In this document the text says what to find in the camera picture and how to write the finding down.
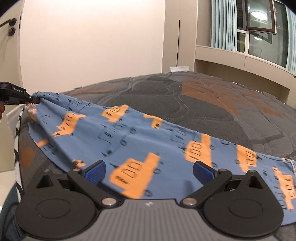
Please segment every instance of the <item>mattress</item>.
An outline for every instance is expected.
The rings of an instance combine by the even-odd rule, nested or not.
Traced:
[[[269,94],[220,78],[194,72],[154,74],[111,80],[64,94],[106,107],[126,104],[258,153],[283,159],[296,156],[296,110]],[[16,153],[21,192],[44,169],[62,173],[30,138],[29,121],[24,112]],[[295,240],[295,225],[281,227],[277,236]]]

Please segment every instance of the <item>person's hand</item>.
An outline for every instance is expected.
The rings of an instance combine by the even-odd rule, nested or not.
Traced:
[[[5,105],[0,106],[0,120],[2,119],[2,114],[5,111]]]

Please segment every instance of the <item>door handle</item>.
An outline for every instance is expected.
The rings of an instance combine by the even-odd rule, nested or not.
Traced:
[[[9,20],[5,21],[4,23],[0,24],[0,28],[8,23],[9,23],[9,26],[12,27],[13,25],[15,25],[16,22],[17,22],[16,18],[9,19]]]

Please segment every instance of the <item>blue gripper pad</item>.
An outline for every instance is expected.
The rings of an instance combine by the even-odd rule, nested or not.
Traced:
[[[197,161],[193,164],[193,175],[203,185],[215,178],[214,172],[210,171],[208,168]]]
[[[106,164],[104,161],[99,160],[93,165],[83,170],[84,178],[96,185],[99,181],[102,181],[106,175]]]

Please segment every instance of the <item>ceiling light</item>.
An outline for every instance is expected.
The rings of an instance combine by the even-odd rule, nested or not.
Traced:
[[[263,20],[263,21],[267,20],[267,15],[262,12],[258,12],[258,11],[251,12],[251,15],[259,20]]]
[[[256,39],[256,40],[258,40],[258,41],[262,41],[261,38],[258,38],[258,37],[255,37],[255,36],[254,36],[254,39]]]

